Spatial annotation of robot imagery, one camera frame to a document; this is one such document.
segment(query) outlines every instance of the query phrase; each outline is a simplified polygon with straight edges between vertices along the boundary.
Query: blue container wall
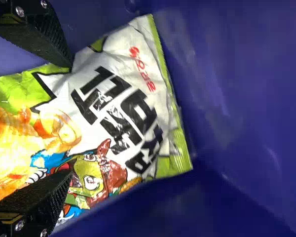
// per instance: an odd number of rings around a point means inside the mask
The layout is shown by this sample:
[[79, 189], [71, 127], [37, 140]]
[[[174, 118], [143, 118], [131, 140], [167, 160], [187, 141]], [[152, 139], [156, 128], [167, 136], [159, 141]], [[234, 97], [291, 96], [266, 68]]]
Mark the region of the blue container wall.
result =
[[[270, 213], [296, 231], [296, 2], [193, 2], [51, 0], [74, 52], [154, 13], [195, 168], [55, 236], [294, 236]], [[0, 75], [42, 63], [0, 38]]]
[[151, 6], [192, 154], [296, 231], [296, 1]]

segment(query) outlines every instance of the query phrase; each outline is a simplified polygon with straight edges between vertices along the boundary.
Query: green cartoon character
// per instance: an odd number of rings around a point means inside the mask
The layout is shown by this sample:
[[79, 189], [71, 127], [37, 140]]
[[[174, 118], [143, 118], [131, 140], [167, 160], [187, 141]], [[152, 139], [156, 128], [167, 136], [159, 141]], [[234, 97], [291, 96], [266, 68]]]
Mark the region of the green cartoon character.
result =
[[111, 140], [106, 139], [94, 150], [65, 156], [62, 164], [51, 170], [51, 173], [62, 169], [74, 171], [66, 204], [90, 209], [126, 183], [126, 167], [106, 157], [110, 144]]

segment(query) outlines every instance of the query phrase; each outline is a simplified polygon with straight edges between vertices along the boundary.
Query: textured black surface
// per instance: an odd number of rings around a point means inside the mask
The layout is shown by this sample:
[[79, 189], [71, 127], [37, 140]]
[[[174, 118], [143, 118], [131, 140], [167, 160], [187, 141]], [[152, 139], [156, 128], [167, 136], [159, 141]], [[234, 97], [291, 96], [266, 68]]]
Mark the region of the textured black surface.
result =
[[20, 213], [27, 223], [54, 229], [65, 202], [72, 172], [62, 170], [39, 180], [0, 201], [0, 212]]
[[47, 14], [26, 15], [19, 24], [0, 24], [0, 37], [57, 66], [71, 67], [74, 56], [54, 8], [47, 4]]

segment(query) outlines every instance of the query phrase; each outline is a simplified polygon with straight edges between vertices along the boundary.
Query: metal screw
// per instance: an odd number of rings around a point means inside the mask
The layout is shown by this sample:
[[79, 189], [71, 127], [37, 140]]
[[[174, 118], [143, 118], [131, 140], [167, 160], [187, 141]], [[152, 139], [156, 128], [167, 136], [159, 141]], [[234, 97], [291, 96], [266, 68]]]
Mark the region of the metal screw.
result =
[[18, 224], [15, 225], [15, 231], [20, 231], [21, 229], [23, 229], [24, 227], [24, 224], [25, 224], [25, 221], [22, 220], [22, 221], [19, 221]]
[[47, 237], [47, 229], [42, 230], [40, 237]]
[[16, 14], [18, 14], [19, 17], [24, 17], [25, 16], [24, 10], [20, 6], [17, 6], [15, 8], [15, 11], [16, 11]]
[[47, 2], [45, 0], [41, 0], [40, 4], [43, 8], [45, 8], [45, 9], [47, 8]]

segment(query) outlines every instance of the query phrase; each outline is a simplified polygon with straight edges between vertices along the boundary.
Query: crinkled plastic packaging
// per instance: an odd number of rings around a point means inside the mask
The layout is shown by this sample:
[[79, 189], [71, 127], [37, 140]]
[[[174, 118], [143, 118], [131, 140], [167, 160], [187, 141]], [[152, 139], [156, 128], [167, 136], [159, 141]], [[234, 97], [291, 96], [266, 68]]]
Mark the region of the crinkled plastic packaging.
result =
[[192, 169], [151, 15], [75, 56], [0, 77], [0, 200], [74, 171], [58, 224], [143, 181]]

